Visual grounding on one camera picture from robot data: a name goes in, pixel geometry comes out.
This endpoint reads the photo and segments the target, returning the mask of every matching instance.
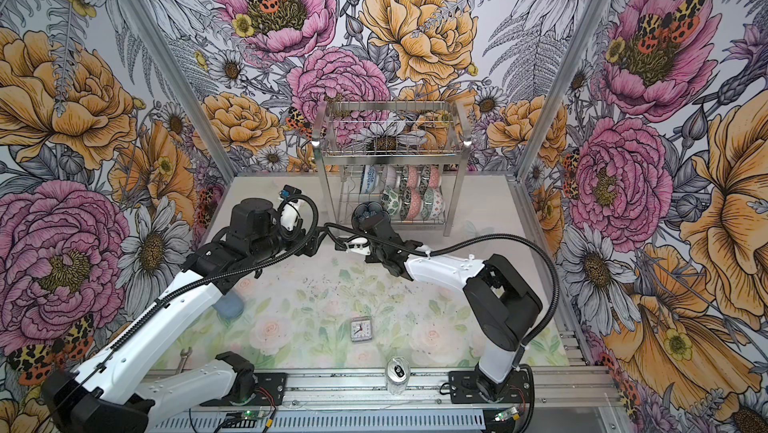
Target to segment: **rack leg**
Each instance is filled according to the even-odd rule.
[[[453,192],[451,193],[451,204],[448,206],[448,215],[446,216],[446,228],[442,231],[443,236],[451,236],[453,228],[453,219],[456,217],[456,208],[458,207],[458,197],[462,192],[464,183],[464,173],[467,171],[468,148],[462,149],[462,159],[458,161],[458,171],[456,172],[456,182],[453,183]]]
[[[322,189],[322,198],[328,206],[328,216],[331,221],[338,223],[336,209],[333,207],[333,198],[331,197],[331,186],[328,183],[328,172],[326,171],[326,162],[322,160],[322,153],[315,150],[315,164],[317,164],[317,173],[320,175],[320,188]]]

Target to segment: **floral wallpaper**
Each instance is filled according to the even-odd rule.
[[[456,97],[470,169],[513,170],[588,2],[143,1],[245,172],[315,169],[321,100]],[[0,419],[18,429],[51,369],[168,284],[223,187],[120,0],[0,0],[0,26]],[[639,431],[768,427],[766,30],[765,0],[610,0],[525,180]],[[424,117],[350,115],[345,145],[442,140]]]
[[[525,181],[635,431],[768,431],[766,12],[611,0]],[[507,94],[493,156],[542,104]]]
[[[224,190],[195,133],[116,0],[0,0],[0,429],[50,431],[40,384],[200,241]]]

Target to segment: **red wire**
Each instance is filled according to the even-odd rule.
[[[272,408],[277,409],[277,407],[275,407],[275,399],[272,398],[272,395],[270,395],[270,393],[267,390],[261,387],[257,388],[257,390],[264,393],[264,396],[266,396],[270,400],[270,405],[272,405]]]
[[[522,401],[523,403],[523,411],[521,411],[521,413],[525,413],[525,397],[523,396],[523,391],[516,386],[510,387],[510,389],[513,391],[517,391],[518,394],[520,395],[520,401]]]

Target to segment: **table surface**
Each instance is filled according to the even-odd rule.
[[[452,181],[451,176],[443,181],[448,197]],[[321,223],[328,220],[317,177],[245,176],[235,178],[228,189],[209,237],[228,224],[232,207],[242,199],[275,198],[276,203],[284,184],[315,198]],[[332,192],[338,192],[340,186],[331,185]],[[302,216],[311,218],[309,208],[302,210]],[[454,225],[447,238],[442,230],[399,233],[404,239],[417,239],[434,249],[487,233],[524,234],[503,176],[467,176]],[[544,293],[533,253],[527,247],[485,242],[453,255],[474,254],[486,259],[493,253],[513,262],[542,298],[545,310],[549,293]],[[381,265],[366,265],[360,255],[336,251],[331,241],[324,242],[312,258],[287,259],[265,269],[257,280],[246,276],[235,291],[245,302],[239,318],[228,321],[209,309],[154,368],[175,369],[180,350],[188,347],[193,352],[187,368],[199,367],[229,350],[252,361],[257,369],[375,368],[392,356],[403,356],[414,367],[473,366],[485,347],[485,335],[464,294],[395,278]],[[360,316],[372,317],[371,342],[350,340],[350,320]],[[554,322],[531,343],[524,361],[530,365],[568,365]]]

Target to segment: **soda can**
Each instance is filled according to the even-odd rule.
[[[406,359],[396,356],[387,362],[384,376],[386,376],[386,389],[393,395],[401,395],[408,387],[411,367],[408,366]]]

